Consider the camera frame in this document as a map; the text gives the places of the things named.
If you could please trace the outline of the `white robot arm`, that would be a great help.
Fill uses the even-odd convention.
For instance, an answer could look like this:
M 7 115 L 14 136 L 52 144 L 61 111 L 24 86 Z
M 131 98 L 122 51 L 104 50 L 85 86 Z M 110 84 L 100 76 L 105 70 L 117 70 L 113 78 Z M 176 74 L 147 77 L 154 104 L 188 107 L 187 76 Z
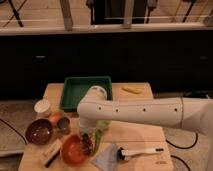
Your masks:
M 162 98 L 110 101 L 101 86 L 92 86 L 77 105 L 82 131 L 99 120 L 172 127 L 206 135 L 211 142 L 206 171 L 213 171 L 213 99 Z

